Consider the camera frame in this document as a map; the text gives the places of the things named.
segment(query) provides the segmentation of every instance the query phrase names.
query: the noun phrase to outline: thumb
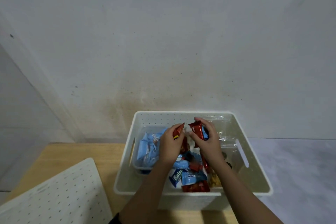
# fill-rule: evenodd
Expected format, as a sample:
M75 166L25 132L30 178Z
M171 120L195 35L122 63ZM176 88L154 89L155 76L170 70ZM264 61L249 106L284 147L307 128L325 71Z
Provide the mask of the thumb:
M195 143L197 143L198 145L203 145L204 141L198 137L198 135L196 135L194 132L189 132L189 135L191 137L191 139L194 140Z

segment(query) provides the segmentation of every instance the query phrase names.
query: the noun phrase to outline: wall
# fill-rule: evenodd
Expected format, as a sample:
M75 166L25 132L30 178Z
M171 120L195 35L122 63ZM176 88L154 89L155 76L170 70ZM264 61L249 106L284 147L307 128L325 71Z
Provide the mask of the wall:
M50 142L73 142L0 45L0 191L11 190Z
M124 141L138 110L230 110L249 137L334 139L335 1L0 0L0 12L84 138Z

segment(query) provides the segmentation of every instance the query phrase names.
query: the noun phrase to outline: dark sleeve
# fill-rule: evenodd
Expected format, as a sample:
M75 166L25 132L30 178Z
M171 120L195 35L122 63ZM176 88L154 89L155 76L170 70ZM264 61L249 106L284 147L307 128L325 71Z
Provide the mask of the dark sleeve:
M122 224L122 223L119 221L119 213L117 213L117 215L114 216L114 218L113 218L108 224Z

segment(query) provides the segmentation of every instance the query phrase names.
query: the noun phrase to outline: hand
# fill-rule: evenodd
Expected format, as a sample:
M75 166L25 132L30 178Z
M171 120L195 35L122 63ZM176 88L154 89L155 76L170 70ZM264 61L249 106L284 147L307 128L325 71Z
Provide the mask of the hand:
M209 139L207 141L203 141L194 132L190 132L189 135L191 139L193 139L195 143L198 144L202 154L204 155L205 159L209 162L210 166L214 167L224 160L221 151L221 143L219 141L219 135L216 132L215 125L212 122L209 122L202 118L195 117L195 120L200 120L202 124L207 128L209 132Z
M160 138L159 161L172 165L178 158L181 150L184 131L174 140L173 131L181 124L176 124L168 128Z

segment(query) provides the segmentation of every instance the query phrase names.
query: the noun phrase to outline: person's left hand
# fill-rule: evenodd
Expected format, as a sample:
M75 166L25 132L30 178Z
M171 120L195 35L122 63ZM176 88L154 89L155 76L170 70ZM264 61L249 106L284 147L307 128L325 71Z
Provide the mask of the person's left hand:
M181 150L184 131L174 140L173 131L181 124L176 124L168 128L160 138L159 161L173 165Z

